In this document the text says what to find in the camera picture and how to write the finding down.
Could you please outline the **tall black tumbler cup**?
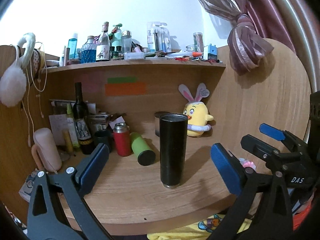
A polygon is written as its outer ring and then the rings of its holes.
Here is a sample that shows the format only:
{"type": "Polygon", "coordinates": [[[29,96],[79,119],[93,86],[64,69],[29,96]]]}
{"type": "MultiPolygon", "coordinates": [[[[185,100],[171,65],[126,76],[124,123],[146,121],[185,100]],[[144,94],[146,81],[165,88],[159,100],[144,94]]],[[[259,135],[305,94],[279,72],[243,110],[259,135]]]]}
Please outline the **tall black tumbler cup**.
{"type": "Polygon", "coordinates": [[[167,189],[180,185],[187,144],[187,116],[168,113],[159,120],[161,182],[167,189]]]}

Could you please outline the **green bottle lying down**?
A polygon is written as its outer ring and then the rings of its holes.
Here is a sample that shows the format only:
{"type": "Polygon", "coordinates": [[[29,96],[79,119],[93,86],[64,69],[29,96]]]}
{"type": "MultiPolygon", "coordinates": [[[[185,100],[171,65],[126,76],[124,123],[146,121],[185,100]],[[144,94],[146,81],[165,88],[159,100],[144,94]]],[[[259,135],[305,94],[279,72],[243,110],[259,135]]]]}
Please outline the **green bottle lying down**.
{"type": "Polygon", "coordinates": [[[130,134],[131,148],[137,161],[142,166],[149,166],[155,162],[156,154],[146,143],[144,138],[136,132],[130,134]]]}

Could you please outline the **yellow cartoon cloth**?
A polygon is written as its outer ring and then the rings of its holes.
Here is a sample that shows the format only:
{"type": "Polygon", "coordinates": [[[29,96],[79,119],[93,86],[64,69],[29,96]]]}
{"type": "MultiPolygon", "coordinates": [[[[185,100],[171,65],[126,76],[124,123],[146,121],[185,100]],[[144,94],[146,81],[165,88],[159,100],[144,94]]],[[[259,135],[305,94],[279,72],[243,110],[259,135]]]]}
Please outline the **yellow cartoon cloth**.
{"type": "Polygon", "coordinates": [[[214,214],[199,222],[167,232],[149,233],[147,239],[207,239],[226,215],[214,214]]]}

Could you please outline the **yellow chick plush toy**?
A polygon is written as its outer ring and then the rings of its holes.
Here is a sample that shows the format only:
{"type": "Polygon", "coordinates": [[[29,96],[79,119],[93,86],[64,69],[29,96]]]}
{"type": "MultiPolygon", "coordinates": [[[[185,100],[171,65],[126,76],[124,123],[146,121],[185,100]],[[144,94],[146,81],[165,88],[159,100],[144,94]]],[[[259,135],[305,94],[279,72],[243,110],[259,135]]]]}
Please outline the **yellow chick plush toy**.
{"type": "Polygon", "coordinates": [[[188,101],[183,110],[183,114],[188,118],[187,136],[201,137],[203,133],[211,130],[212,127],[208,122],[214,120],[206,104],[202,102],[202,99],[207,98],[210,92],[204,83],[198,85],[195,97],[184,84],[180,84],[178,90],[188,101]]]}

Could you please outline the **red thermos bottle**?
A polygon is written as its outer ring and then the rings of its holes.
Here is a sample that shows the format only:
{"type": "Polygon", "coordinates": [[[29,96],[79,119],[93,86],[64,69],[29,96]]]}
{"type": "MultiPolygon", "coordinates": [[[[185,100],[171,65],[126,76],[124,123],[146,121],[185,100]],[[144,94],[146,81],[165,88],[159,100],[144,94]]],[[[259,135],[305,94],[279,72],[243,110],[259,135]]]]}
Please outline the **red thermos bottle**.
{"type": "Polygon", "coordinates": [[[130,129],[125,122],[116,123],[113,130],[114,142],[117,153],[121,157],[127,157],[132,154],[130,129]]]}

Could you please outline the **blue pencil sharpener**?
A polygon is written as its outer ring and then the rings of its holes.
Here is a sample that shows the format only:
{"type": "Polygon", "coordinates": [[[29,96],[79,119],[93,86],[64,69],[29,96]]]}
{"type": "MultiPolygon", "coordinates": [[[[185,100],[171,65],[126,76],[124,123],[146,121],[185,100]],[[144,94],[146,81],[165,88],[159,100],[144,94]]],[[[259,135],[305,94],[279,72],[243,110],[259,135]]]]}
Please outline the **blue pencil sharpener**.
{"type": "Polygon", "coordinates": [[[212,45],[211,43],[207,46],[204,46],[203,51],[203,59],[204,60],[217,60],[217,47],[216,45],[212,45]]]}

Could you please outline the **brown ceramic lidded mug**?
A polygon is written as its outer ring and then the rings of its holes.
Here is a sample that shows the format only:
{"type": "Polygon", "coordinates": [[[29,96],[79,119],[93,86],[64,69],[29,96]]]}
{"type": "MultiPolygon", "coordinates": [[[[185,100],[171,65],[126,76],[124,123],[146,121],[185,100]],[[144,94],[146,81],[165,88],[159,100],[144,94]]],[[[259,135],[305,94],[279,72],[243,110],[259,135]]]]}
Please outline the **brown ceramic lidded mug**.
{"type": "Polygon", "coordinates": [[[155,135],[157,135],[158,137],[160,136],[160,131],[159,131],[159,121],[160,121],[160,117],[165,115],[165,114],[168,114],[169,112],[167,111],[159,111],[159,112],[156,112],[154,114],[154,117],[155,117],[155,135]]]}

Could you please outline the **pink sticky note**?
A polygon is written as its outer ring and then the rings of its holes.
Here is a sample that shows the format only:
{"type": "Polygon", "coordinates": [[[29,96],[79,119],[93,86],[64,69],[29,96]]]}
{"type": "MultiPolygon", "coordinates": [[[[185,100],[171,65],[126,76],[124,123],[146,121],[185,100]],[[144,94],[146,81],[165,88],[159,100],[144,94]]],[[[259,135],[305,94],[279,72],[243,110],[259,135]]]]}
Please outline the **pink sticky note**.
{"type": "Polygon", "coordinates": [[[100,73],[81,74],[79,81],[85,92],[88,93],[104,93],[105,92],[105,77],[100,73]]]}

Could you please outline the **pink striped curtain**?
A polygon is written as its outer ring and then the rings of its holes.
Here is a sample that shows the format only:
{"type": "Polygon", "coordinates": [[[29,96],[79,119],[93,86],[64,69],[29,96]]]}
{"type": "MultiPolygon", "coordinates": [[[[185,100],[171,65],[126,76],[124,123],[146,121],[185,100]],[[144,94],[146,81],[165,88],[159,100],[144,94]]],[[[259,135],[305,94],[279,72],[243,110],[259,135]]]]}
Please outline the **pink striped curtain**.
{"type": "Polygon", "coordinates": [[[273,0],[199,0],[204,10],[232,23],[227,38],[231,67],[238,75],[257,68],[274,47],[273,39],[295,50],[273,0]]]}

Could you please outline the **orange sticky note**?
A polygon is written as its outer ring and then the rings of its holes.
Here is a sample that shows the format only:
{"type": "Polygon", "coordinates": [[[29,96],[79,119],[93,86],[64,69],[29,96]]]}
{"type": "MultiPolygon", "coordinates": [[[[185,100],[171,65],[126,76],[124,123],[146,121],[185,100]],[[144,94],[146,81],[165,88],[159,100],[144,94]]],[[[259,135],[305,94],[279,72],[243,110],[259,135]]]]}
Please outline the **orange sticky note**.
{"type": "Polygon", "coordinates": [[[146,93],[145,82],[105,84],[106,96],[143,95],[145,93],[146,93]]]}

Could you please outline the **white fluffy earmuffs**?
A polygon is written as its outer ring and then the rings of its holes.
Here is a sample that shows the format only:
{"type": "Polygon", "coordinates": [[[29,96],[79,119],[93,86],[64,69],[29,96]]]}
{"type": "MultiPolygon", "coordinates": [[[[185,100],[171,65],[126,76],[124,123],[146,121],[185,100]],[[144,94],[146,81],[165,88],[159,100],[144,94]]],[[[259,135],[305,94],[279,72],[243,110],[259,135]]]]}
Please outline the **white fluffy earmuffs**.
{"type": "Polygon", "coordinates": [[[22,99],[27,87],[24,73],[35,48],[33,33],[26,33],[15,45],[16,58],[1,77],[1,103],[7,107],[16,106],[22,99]]]}

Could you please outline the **green sticky note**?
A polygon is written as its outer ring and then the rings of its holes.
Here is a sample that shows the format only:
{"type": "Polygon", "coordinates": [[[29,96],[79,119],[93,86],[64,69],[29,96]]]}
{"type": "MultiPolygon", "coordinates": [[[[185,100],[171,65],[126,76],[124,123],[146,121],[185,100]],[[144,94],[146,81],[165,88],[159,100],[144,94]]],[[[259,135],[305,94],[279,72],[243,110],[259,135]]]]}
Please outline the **green sticky note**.
{"type": "Polygon", "coordinates": [[[137,78],[135,76],[110,77],[107,79],[108,84],[135,83],[135,82],[137,82],[137,78]]]}

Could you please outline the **blue liquid glass bottle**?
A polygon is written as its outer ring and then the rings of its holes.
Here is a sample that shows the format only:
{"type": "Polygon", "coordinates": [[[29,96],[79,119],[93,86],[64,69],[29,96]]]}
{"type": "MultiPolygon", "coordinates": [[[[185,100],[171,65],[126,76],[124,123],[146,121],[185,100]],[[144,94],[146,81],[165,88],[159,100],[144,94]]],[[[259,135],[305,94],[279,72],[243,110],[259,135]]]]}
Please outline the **blue liquid glass bottle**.
{"type": "Polygon", "coordinates": [[[86,43],[81,48],[81,63],[93,63],[96,59],[97,45],[94,36],[88,36],[86,43]]]}

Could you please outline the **teal plastic bottle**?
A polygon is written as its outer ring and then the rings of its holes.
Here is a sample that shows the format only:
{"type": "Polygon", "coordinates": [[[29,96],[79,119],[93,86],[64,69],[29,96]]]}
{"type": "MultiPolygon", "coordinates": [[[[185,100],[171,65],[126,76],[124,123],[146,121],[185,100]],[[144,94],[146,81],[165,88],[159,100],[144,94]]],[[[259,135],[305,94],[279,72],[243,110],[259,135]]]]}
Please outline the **teal plastic bottle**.
{"type": "Polygon", "coordinates": [[[77,49],[77,42],[78,42],[78,34],[74,33],[71,38],[68,40],[68,48],[69,48],[69,59],[75,58],[76,49],[77,49]]]}

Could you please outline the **clear liquor bottle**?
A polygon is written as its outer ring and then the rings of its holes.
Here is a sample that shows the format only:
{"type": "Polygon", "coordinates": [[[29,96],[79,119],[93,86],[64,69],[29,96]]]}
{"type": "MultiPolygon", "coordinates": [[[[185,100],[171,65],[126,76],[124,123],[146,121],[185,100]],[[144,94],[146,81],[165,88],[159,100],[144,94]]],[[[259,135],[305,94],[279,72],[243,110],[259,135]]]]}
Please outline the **clear liquor bottle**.
{"type": "Polygon", "coordinates": [[[104,22],[102,25],[102,32],[99,36],[96,47],[96,62],[110,60],[110,39],[108,36],[108,24],[108,22],[104,22]]]}

